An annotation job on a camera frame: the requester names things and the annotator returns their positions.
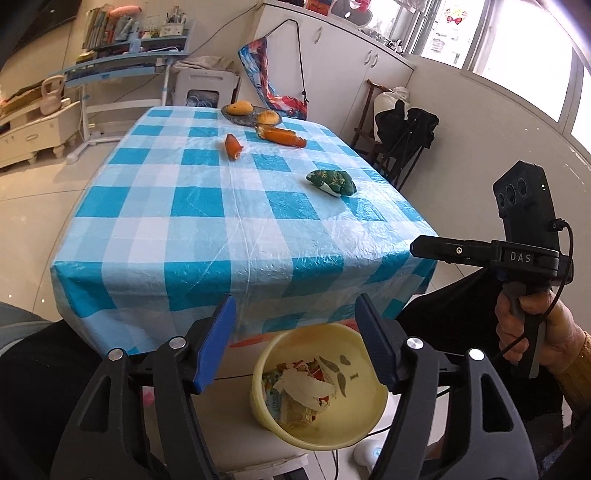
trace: trash in bowl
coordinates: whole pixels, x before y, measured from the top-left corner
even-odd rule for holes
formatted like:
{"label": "trash in bowl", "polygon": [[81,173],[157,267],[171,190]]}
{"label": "trash in bowl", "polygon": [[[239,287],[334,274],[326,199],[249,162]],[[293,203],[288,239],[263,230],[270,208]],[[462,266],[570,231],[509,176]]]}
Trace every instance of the trash in bowl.
{"label": "trash in bowl", "polygon": [[307,427],[329,408],[336,388],[314,358],[277,364],[275,370],[263,374],[262,392],[273,419],[291,430]]}

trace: white plastic bag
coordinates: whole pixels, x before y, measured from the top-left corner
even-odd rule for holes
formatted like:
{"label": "white plastic bag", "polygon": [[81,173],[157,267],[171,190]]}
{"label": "white plastic bag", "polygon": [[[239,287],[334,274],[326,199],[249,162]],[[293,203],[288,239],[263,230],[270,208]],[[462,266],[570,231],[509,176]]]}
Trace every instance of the white plastic bag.
{"label": "white plastic bag", "polygon": [[408,118],[408,109],[410,104],[408,103],[408,96],[410,92],[404,87],[396,87],[393,92],[380,93],[374,100],[374,138],[378,143],[382,141],[378,137],[378,126],[375,122],[375,116],[386,110],[392,110],[396,105],[396,102],[402,100],[404,102],[404,118]]}

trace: table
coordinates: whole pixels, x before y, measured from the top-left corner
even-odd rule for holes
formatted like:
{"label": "table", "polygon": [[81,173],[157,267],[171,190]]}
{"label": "table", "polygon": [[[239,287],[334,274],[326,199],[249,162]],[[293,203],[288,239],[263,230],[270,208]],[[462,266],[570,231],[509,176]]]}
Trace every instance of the table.
{"label": "table", "polygon": [[[427,222],[325,127],[286,120],[305,149],[261,140],[217,109],[149,110],[92,181],[51,267],[57,307],[99,352],[153,350],[230,293],[233,341],[353,317],[369,294],[394,317],[435,262],[410,255]],[[232,133],[244,146],[229,161]],[[336,198],[306,175],[346,170]]]}

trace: blue gripper pad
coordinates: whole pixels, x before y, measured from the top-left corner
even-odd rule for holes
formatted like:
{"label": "blue gripper pad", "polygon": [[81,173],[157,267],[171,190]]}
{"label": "blue gripper pad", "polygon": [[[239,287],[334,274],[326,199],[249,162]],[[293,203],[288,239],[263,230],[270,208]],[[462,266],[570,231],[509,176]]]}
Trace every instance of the blue gripper pad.
{"label": "blue gripper pad", "polygon": [[365,293],[355,301],[355,320],[379,382],[390,392],[394,392],[398,384],[395,350],[397,347],[391,342],[387,326]]}
{"label": "blue gripper pad", "polygon": [[236,300],[227,296],[211,318],[211,327],[197,352],[197,368],[193,385],[198,394],[213,382],[230,335],[236,325]]}

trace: green fabric toy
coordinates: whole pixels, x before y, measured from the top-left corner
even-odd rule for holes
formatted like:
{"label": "green fabric toy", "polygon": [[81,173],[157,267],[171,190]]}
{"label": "green fabric toy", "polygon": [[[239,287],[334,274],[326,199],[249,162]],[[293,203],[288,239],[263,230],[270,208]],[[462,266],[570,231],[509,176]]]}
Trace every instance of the green fabric toy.
{"label": "green fabric toy", "polygon": [[343,170],[314,170],[306,175],[314,186],[330,193],[334,197],[350,196],[357,192],[357,187],[347,172]]}

